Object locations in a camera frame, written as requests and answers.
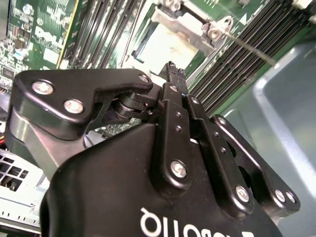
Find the green circuit board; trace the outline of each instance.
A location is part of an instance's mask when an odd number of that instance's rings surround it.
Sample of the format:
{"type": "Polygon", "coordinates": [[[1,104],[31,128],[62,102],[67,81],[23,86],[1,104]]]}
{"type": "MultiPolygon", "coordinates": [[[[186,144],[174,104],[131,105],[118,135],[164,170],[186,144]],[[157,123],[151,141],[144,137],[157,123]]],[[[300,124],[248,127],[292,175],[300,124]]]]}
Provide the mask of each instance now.
{"type": "Polygon", "coordinates": [[[10,90],[21,71],[59,68],[74,18],[86,5],[87,0],[12,0],[7,37],[0,41],[0,86],[10,90]]]}

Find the silver screw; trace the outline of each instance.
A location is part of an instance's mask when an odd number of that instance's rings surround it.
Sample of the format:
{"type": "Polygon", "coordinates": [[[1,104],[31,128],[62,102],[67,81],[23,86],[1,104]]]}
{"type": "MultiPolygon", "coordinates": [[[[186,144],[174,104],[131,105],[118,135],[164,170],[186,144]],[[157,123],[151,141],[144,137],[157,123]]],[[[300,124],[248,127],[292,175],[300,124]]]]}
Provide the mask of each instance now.
{"type": "Polygon", "coordinates": [[[179,125],[176,126],[176,131],[177,132],[181,132],[182,131],[182,127],[180,127],[179,125]]]}
{"type": "Polygon", "coordinates": [[[174,85],[170,85],[170,89],[173,90],[174,92],[178,91],[178,88],[174,85]]]}
{"type": "Polygon", "coordinates": [[[221,147],[221,152],[222,152],[223,154],[226,154],[226,149],[225,149],[224,147],[221,147]]]}
{"type": "Polygon", "coordinates": [[[277,199],[279,199],[281,202],[285,202],[285,197],[280,190],[277,189],[275,193],[276,193],[277,199]]]}
{"type": "Polygon", "coordinates": [[[72,114],[81,114],[83,112],[83,105],[79,100],[67,100],[64,103],[64,107],[72,114]]]}
{"type": "Polygon", "coordinates": [[[224,124],[224,125],[226,124],[226,121],[223,118],[218,118],[218,120],[221,124],[224,124]]]}
{"type": "Polygon", "coordinates": [[[147,76],[145,76],[145,75],[139,75],[138,77],[139,77],[139,79],[142,80],[143,82],[149,82],[147,76]]]}
{"type": "Polygon", "coordinates": [[[178,178],[184,178],[187,176],[186,168],[184,167],[184,165],[181,162],[179,162],[177,160],[174,160],[171,162],[170,168],[172,170],[172,173],[175,176],[177,176],[178,178]]]}
{"type": "Polygon", "coordinates": [[[236,193],[240,200],[242,200],[243,202],[249,202],[249,195],[244,187],[236,186],[236,193]]]}
{"type": "Polygon", "coordinates": [[[199,104],[198,100],[197,100],[196,98],[194,98],[194,97],[192,97],[192,101],[193,101],[194,103],[196,103],[196,104],[199,104]]]}
{"type": "Polygon", "coordinates": [[[288,199],[291,200],[292,203],[296,203],[294,196],[290,192],[285,192],[285,194],[287,195],[288,199]]]}
{"type": "Polygon", "coordinates": [[[54,88],[51,84],[44,81],[37,81],[32,84],[32,89],[41,95],[49,95],[53,93],[54,88]]]}

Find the electronic component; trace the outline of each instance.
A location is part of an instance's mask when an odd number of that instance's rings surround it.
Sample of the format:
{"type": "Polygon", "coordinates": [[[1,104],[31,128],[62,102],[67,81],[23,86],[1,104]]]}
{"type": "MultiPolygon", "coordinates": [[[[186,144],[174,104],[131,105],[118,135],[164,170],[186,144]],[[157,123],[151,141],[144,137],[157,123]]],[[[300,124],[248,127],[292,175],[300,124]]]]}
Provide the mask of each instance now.
{"type": "Polygon", "coordinates": [[[30,33],[30,32],[25,31],[25,32],[24,32],[23,37],[24,37],[24,38],[26,38],[27,40],[29,40],[29,39],[30,39],[30,37],[31,37],[31,33],[30,33]]]}
{"type": "Polygon", "coordinates": [[[25,46],[25,41],[22,40],[22,39],[16,39],[14,41],[14,47],[17,48],[17,49],[21,49],[21,48],[24,48],[25,46]]]}
{"type": "Polygon", "coordinates": [[[6,68],[6,67],[2,67],[2,72],[1,72],[1,75],[6,77],[6,78],[9,78],[11,80],[14,79],[14,71],[6,68]]]}
{"type": "Polygon", "coordinates": [[[17,60],[25,60],[29,57],[29,52],[27,49],[17,49],[13,55],[17,60]]]}
{"type": "Polygon", "coordinates": [[[24,30],[22,28],[18,28],[18,36],[22,37],[24,35],[24,30]]]}

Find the metal bracket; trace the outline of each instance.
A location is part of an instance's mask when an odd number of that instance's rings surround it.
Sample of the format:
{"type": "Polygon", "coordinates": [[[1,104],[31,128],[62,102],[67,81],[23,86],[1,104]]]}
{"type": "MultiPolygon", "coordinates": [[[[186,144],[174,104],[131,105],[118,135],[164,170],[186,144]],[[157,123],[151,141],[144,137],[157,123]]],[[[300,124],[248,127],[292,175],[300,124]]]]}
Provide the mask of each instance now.
{"type": "Polygon", "coordinates": [[[216,48],[209,44],[202,36],[192,32],[178,19],[168,16],[158,7],[155,8],[155,12],[153,13],[151,20],[166,26],[169,30],[178,34],[179,37],[186,40],[192,46],[201,50],[206,56],[212,54],[216,50],[216,48]]]}

